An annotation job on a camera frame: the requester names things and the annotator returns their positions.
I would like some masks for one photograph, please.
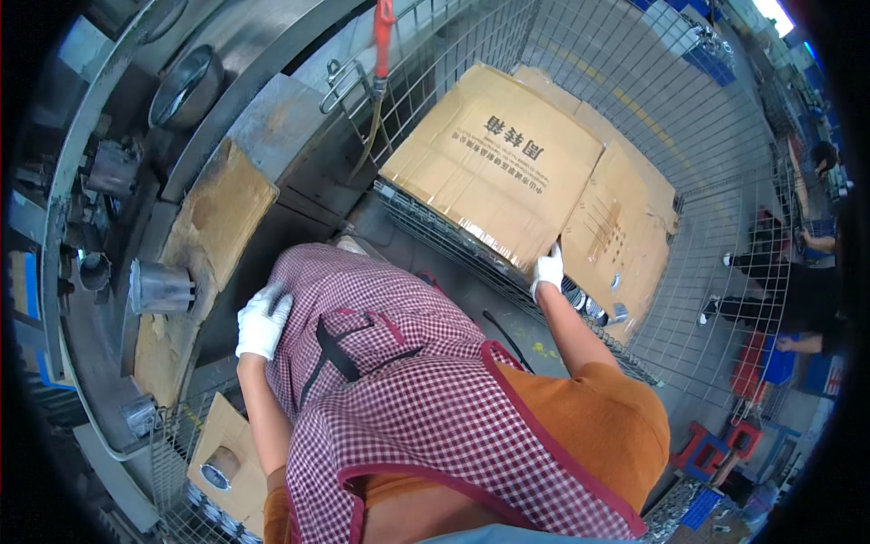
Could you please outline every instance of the fluorescent light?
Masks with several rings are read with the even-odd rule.
[[[776,19],[776,24],[773,26],[780,37],[785,36],[794,28],[794,23],[788,18],[786,11],[776,0],[753,0],[755,7],[759,9],[761,15],[768,19]]]
[[[810,55],[812,55],[814,59],[819,60],[819,58],[816,57],[815,50],[813,49],[813,46],[810,45],[809,42],[804,42],[804,47],[806,47],[806,50],[808,50],[810,52]]]

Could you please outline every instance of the red handle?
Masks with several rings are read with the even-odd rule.
[[[378,0],[375,6],[375,44],[378,46],[378,61],[375,76],[386,77],[390,70],[390,35],[396,17],[392,15],[392,0]]]

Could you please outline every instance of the black cable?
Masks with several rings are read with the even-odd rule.
[[[532,367],[529,366],[529,363],[525,360],[525,357],[523,357],[523,353],[519,350],[519,346],[517,346],[517,344],[513,341],[513,339],[507,334],[507,332],[505,332],[505,329],[501,328],[501,325],[499,325],[498,321],[496,321],[495,318],[492,316],[492,314],[489,313],[489,310],[484,310],[484,317],[490,323],[495,325],[495,328],[499,329],[499,332],[501,332],[502,336],[505,337],[505,340],[507,340],[507,343],[510,344],[511,347],[513,348],[513,351],[515,351],[517,353],[517,357],[519,357],[519,362],[522,363],[523,366],[525,366],[525,369],[527,371],[529,371],[529,373],[534,374],[535,371],[532,370]]]

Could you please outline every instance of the cardboard box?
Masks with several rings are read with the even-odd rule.
[[[626,343],[653,304],[667,265],[666,235],[679,217],[676,191],[634,145],[589,104],[555,84],[546,72],[520,66],[514,78],[556,104],[606,145],[592,179],[562,231],[565,274],[612,315],[619,302],[625,323],[607,333]],[[611,289],[616,273],[619,284]]]
[[[615,144],[621,147],[646,185],[648,196],[646,212],[659,217],[669,233],[677,232],[679,217],[673,209],[676,191],[653,163],[623,136],[622,132],[595,111],[595,108],[555,84],[540,68],[520,66],[513,77],[558,106],[565,114],[579,121],[605,145]]]
[[[381,175],[528,271],[562,231],[603,150],[545,97],[476,64]]]
[[[236,454],[240,463],[227,491],[216,489],[199,472],[203,463],[220,446]],[[254,448],[251,424],[220,393],[216,393],[211,402],[197,449],[187,469],[187,477],[232,519],[260,539],[263,538],[266,476],[260,468],[257,450]]]

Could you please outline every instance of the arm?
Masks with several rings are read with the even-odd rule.
[[[550,254],[549,257],[538,257],[535,263],[531,293],[546,318],[568,373],[577,376],[583,365],[592,362],[619,368],[604,342],[589,330],[577,310],[562,295],[560,286],[565,266],[559,242],[552,245]]]
[[[274,304],[283,287],[280,283],[267,286],[238,312],[236,374],[242,387],[260,468],[268,479],[270,491],[284,482],[283,471],[279,469],[287,464],[293,430],[266,381],[266,362],[275,358],[275,349],[293,306],[293,297],[289,293],[277,305]]]
[[[821,334],[814,334],[800,340],[792,340],[788,337],[776,340],[776,349],[781,352],[821,353],[821,347]]]
[[[254,434],[254,447],[260,467],[271,476],[287,464],[293,426],[278,404],[275,393],[266,382],[266,358],[255,353],[242,353],[236,367],[242,387],[248,421]],[[280,474],[279,483],[284,481]]]
[[[814,249],[817,252],[833,253],[834,247],[837,245],[837,239],[833,236],[823,236],[816,238],[809,232],[802,232],[806,247]]]
[[[552,338],[571,376],[578,375],[586,363],[599,362],[619,368],[604,342],[589,330],[583,318],[550,282],[541,282],[537,289],[538,304],[550,327]]]

